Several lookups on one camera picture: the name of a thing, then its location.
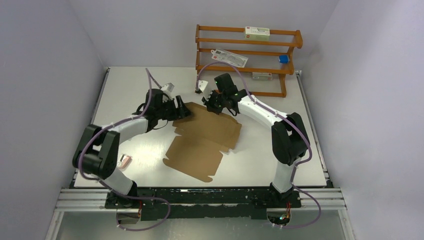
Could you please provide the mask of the brown cardboard box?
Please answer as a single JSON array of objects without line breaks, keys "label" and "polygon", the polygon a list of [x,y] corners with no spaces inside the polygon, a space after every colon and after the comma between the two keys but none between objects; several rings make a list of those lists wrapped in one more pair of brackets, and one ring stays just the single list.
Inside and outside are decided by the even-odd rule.
[{"label": "brown cardboard box", "polygon": [[235,149],[242,124],[228,114],[209,112],[198,103],[185,105],[191,115],[172,123],[176,136],[162,161],[176,171],[210,183],[224,153]]}]

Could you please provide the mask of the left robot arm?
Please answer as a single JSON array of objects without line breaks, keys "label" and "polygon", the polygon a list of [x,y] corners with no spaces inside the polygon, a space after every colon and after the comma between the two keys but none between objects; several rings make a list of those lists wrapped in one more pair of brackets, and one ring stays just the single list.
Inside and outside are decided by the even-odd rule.
[{"label": "left robot arm", "polygon": [[88,125],[77,145],[72,165],[81,175],[93,175],[114,190],[118,201],[126,208],[139,200],[137,184],[117,168],[120,144],[131,138],[155,130],[159,121],[182,120],[191,111],[177,95],[153,89],[146,93],[145,102],[128,118],[109,126]]}]

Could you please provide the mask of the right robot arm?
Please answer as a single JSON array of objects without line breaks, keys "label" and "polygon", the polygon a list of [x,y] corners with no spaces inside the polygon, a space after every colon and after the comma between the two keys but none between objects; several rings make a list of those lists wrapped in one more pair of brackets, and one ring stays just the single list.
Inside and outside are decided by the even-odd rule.
[{"label": "right robot arm", "polygon": [[255,120],[271,132],[271,147],[277,166],[270,184],[270,202],[275,207],[282,207],[289,200],[293,191],[293,181],[297,164],[310,151],[310,141],[302,117],[293,112],[287,114],[260,101],[251,92],[238,89],[228,73],[214,79],[218,90],[214,90],[208,81],[197,80],[197,94],[209,112],[219,115],[223,109],[237,116],[242,114]]}]

